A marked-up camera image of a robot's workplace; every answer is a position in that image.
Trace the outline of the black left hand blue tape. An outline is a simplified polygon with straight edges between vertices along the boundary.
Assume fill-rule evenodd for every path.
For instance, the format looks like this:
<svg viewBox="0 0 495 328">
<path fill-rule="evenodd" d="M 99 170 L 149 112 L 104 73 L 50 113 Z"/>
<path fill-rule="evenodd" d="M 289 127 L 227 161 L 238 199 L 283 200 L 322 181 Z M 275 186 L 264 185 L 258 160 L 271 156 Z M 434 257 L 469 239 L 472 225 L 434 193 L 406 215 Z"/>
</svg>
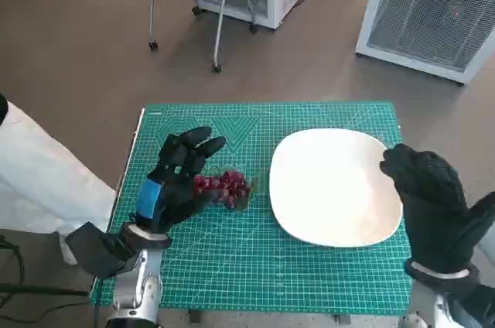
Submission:
<svg viewBox="0 0 495 328">
<path fill-rule="evenodd" d="M 139 190 L 135 212 L 138 227 L 164 234 L 206 205 L 207 195 L 195 191 L 195 178 L 226 143 L 225 137 L 213 138 L 211 134 L 211 127 L 202 126 L 167 136 L 155 168 Z"/>
</svg>

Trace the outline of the black gloved right hand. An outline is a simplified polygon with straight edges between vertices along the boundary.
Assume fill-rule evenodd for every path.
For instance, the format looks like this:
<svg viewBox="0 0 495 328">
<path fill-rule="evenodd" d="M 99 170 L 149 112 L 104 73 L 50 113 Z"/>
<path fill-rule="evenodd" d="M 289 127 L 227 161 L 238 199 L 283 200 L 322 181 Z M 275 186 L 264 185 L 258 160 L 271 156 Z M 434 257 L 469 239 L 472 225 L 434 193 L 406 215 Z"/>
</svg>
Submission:
<svg viewBox="0 0 495 328">
<path fill-rule="evenodd" d="M 380 170 L 403 204 L 411 260 L 439 274 L 467 270 L 494 222 L 494 192 L 468 206 L 457 171 L 443 157 L 402 143 L 384 151 Z"/>
</svg>

